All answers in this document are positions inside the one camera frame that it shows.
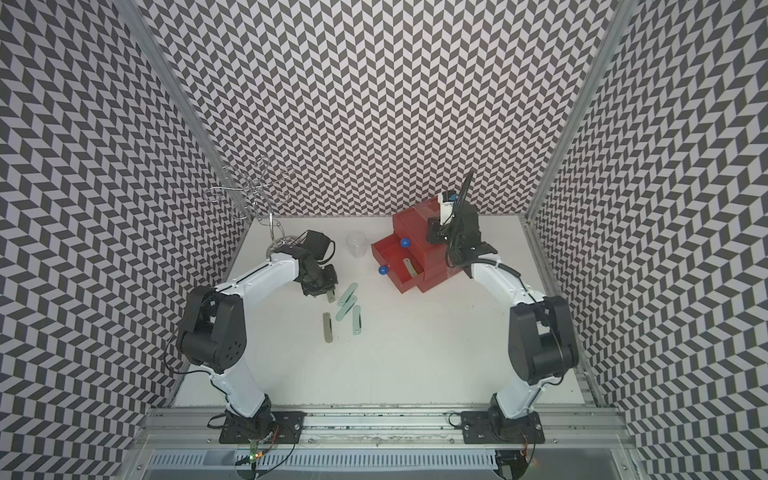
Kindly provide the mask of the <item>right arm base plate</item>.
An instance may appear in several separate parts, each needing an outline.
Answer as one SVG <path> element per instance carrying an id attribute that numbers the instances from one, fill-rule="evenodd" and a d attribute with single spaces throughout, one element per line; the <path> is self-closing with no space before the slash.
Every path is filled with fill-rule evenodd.
<path id="1" fill-rule="evenodd" d="M 543 444 L 546 439 L 537 412 L 508 419 L 496 410 L 463 411 L 461 430 L 465 444 Z"/>

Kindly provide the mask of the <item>red top drawer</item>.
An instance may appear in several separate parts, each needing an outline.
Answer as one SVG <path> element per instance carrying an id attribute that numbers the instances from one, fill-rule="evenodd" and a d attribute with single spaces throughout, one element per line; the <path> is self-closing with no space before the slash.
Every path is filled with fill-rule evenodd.
<path id="1" fill-rule="evenodd" d="M 446 245 L 428 241 L 429 220 L 441 219 L 441 203 L 437 197 L 422 201 L 392 217 L 396 244 L 410 250 L 419 261 L 442 257 Z"/>

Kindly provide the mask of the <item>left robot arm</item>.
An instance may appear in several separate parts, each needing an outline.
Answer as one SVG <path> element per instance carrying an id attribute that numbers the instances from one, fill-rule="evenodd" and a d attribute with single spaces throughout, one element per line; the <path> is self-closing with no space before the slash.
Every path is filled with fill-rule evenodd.
<path id="1" fill-rule="evenodd" d="M 334 240 L 319 231 L 307 230 L 235 279 L 217 286 L 196 287 L 189 293 L 175 346 L 225 395 L 230 415 L 254 419 L 268 401 L 243 359 L 247 347 L 246 304 L 258 303 L 288 283 L 299 284 L 305 296 L 334 291 L 338 283 L 331 264 L 335 251 Z"/>

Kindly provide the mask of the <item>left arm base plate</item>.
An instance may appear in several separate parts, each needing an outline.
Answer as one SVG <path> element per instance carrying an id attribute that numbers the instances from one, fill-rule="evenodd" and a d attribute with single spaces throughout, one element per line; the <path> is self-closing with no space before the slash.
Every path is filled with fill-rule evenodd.
<path id="1" fill-rule="evenodd" d="M 220 444 L 247 444 L 266 442 L 268 445 L 295 444 L 303 432 L 306 413 L 303 411 L 277 411 L 245 418 L 225 412 L 225 421 L 219 435 Z"/>

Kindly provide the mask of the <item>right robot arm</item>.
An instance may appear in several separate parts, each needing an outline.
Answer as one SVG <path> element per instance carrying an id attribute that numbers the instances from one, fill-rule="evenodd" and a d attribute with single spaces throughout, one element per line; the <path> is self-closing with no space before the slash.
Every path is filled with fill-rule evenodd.
<path id="1" fill-rule="evenodd" d="M 436 202 L 439 214 L 428 220 L 427 241 L 445 246 L 446 266 L 463 271 L 506 309 L 514 377 L 492 396 L 491 410 L 508 420 L 524 417 L 579 363 L 570 308 L 563 297 L 533 289 L 482 240 L 479 215 L 467 201 L 449 194 Z"/>

